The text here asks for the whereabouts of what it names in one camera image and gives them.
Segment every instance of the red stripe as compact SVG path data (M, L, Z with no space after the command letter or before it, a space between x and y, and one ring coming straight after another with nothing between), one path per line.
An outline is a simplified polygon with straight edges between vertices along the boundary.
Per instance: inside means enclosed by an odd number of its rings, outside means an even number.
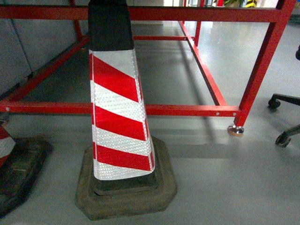
M149 157L97 145L97 161L114 166L150 171Z
M0 167L4 164L4 162L7 160L8 156L0 158Z
M141 79L140 76L138 76L138 81L139 81L139 87L140 87L140 94L141 94L141 100L143 100L143 91L142 91L142 83L141 83Z
M96 143L93 142L93 157L96 159Z
M0 126L0 140L10 137L8 132Z
M96 106L96 127L115 134L145 141L143 123Z
M155 165L154 165L153 152L151 152L150 157L151 157L152 168L154 168Z
M150 137L150 134L149 134L149 127L148 127L148 121L147 121L147 118L145 120L145 125L146 125L146 132L147 132L147 138Z
M95 56L94 82L123 97L138 102L135 79Z
M93 80L93 54L90 54L90 80Z
M92 107L92 125L94 125L95 124L95 121L94 121L94 104L93 103L91 103L91 107Z

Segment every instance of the rubber base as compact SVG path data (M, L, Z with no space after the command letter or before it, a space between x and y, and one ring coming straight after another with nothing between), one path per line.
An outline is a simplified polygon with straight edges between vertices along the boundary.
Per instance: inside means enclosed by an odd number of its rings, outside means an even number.
M51 152L49 143L38 138L16 139L16 145L0 168L0 218L26 201Z
M156 169L152 178L147 177L146 180L153 180L146 185L139 183L136 187L116 182L104 195L95 192L98 187L93 175L93 150L88 148L85 151L75 201L90 220L153 213L167 208L177 193L176 183L165 144L157 138L152 140Z

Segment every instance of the chair leg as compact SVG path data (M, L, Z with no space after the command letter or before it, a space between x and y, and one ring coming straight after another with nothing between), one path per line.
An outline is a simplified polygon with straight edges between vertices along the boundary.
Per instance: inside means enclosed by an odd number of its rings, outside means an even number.
M300 124L285 130L275 141L276 145L285 148L291 141L290 136L300 134Z
M289 103L294 104L294 105L300 105L300 97L273 94L271 100L269 101L269 107L270 108L276 109L280 106L280 102L277 99L285 101L285 102L289 102Z

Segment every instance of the chair caster wheel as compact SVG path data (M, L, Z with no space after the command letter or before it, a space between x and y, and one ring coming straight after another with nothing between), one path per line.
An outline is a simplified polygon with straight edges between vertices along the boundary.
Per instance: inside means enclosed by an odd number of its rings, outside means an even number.
M277 109L280 106L280 102L278 100L269 100L269 108L270 109Z
M284 134L279 135L279 137L276 139L275 144L285 148L289 143L291 142L291 138L286 136Z
M230 125L227 129L228 133L230 135L234 136L242 136L244 133L244 128L243 127L237 127L236 125Z

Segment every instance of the red metal frame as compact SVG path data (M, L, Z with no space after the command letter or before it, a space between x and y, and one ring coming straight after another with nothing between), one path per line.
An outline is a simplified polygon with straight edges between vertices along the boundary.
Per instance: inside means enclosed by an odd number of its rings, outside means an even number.
M215 105L146 105L148 115L171 116L222 116L234 117L234 124L243 126L252 107L264 75L280 41L285 26L292 13L295 0L279 0L275 9L204 8L204 7L129 7L131 20L169 20L179 21L183 36L136 36L135 40L175 40L187 41ZM0 18L3 19L60 19L86 20L87 7L66 6L4 6L0 5ZM197 21L195 37L189 35L183 21ZM201 21L224 22L267 22L270 23L262 43L245 93L239 106L228 106L210 71L201 59L198 50ZM62 65L72 54L86 44L88 38L82 37L76 45L67 50L48 68L41 70L27 84L0 102L0 112L12 113L59 113L87 114L90 103L48 103L21 102L32 89L38 86L53 71Z
M69 0L70 6L76 6L75 0ZM79 24L79 20L74 20L74 29L76 32L77 40L81 41L83 39L83 34L81 33L81 28Z

